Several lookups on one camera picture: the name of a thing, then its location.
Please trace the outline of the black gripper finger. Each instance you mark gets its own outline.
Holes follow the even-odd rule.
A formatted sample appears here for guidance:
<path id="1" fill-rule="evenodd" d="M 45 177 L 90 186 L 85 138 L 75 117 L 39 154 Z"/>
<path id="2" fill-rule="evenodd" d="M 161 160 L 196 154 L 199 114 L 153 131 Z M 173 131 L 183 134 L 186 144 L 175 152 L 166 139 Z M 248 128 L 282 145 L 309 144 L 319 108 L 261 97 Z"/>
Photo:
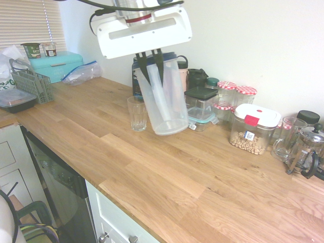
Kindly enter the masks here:
<path id="1" fill-rule="evenodd" d="M 163 53 L 161 49 L 154 49 L 151 51 L 155 64 L 157 65 L 158 72 L 159 72 L 159 77 L 161 83 L 164 81 L 164 58 L 163 58 Z"/>
<path id="2" fill-rule="evenodd" d="M 140 67 L 141 72 L 143 73 L 144 77 L 146 78 L 147 82 L 150 83 L 150 78 L 147 71 L 147 57 L 145 52 L 137 53 L 136 58 L 138 61 L 138 65 Z"/>

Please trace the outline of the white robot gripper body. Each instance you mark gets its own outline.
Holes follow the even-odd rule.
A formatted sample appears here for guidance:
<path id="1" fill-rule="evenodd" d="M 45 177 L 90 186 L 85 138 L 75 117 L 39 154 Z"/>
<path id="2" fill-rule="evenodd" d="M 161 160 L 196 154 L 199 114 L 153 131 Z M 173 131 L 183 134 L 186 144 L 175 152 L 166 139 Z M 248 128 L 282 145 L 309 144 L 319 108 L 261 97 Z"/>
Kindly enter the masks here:
<path id="1" fill-rule="evenodd" d="M 142 53 L 190 41 L 192 30 L 183 7 L 152 13 L 152 21 L 127 26 L 114 14 L 92 22 L 102 55 L 107 59 Z"/>

